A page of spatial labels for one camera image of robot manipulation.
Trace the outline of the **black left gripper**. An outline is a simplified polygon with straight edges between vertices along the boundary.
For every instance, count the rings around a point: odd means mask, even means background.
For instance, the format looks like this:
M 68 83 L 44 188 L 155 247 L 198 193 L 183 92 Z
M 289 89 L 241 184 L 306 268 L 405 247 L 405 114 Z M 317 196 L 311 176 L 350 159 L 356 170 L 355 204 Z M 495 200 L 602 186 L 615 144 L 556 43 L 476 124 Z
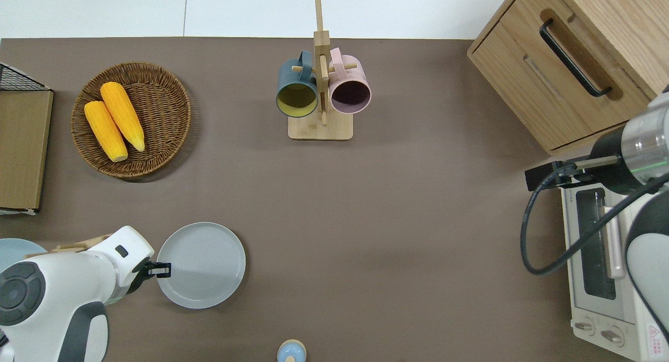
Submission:
M 131 293 L 137 291 L 144 281 L 153 278 L 153 276 L 156 276 L 157 278 L 170 278 L 171 263 L 151 262 L 150 258 L 147 257 L 137 264 L 132 271 L 136 273 L 136 276 L 128 288 L 127 295 L 131 295 Z

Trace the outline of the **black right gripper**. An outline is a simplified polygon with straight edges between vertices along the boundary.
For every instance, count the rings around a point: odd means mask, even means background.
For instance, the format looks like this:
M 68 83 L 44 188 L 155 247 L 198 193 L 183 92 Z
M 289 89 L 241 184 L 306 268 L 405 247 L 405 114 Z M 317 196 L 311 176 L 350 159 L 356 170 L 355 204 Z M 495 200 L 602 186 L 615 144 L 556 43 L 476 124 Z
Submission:
M 542 181 L 560 169 L 566 167 L 564 171 L 559 172 L 556 177 L 550 181 L 545 189 L 554 188 L 578 188 L 579 186 L 593 185 L 594 179 L 585 172 L 585 169 L 575 167 L 575 162 L 569 160 L 554 160 L 548 164 L 528 169 L 525 171 L 525 183 L 528 191 L 533 192 L 540 186 Z

